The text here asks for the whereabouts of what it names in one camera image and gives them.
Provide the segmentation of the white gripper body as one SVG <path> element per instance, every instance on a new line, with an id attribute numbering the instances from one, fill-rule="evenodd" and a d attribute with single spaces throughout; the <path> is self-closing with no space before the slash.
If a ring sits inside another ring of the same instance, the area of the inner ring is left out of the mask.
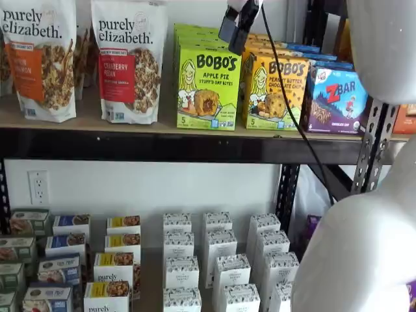
<path id="1" fill-rule="evenodd" d="M 231 19 L 255 20 L 262 5 L 263 0 L 228 0 L 226 16 Z"/>

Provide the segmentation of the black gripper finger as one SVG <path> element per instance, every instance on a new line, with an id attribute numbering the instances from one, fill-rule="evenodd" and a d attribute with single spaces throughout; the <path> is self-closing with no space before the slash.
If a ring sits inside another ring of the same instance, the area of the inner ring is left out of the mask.
<path id="1" fill-rule="evenodd" d="M 231 22 L 231 39 L 228 49 L 236 55 L 242 55 L 250 29 L 258 12 L 240 13 L 239 18 Z"/>
<path id="2" fill-rule="evenodd" d="M 228 6 L 221 26 L 219 28 L 218 37 L 221 40 L 231 40 L 237 26 L 236 20 L 239 16 L 239 12 L 232 6 Z"/>

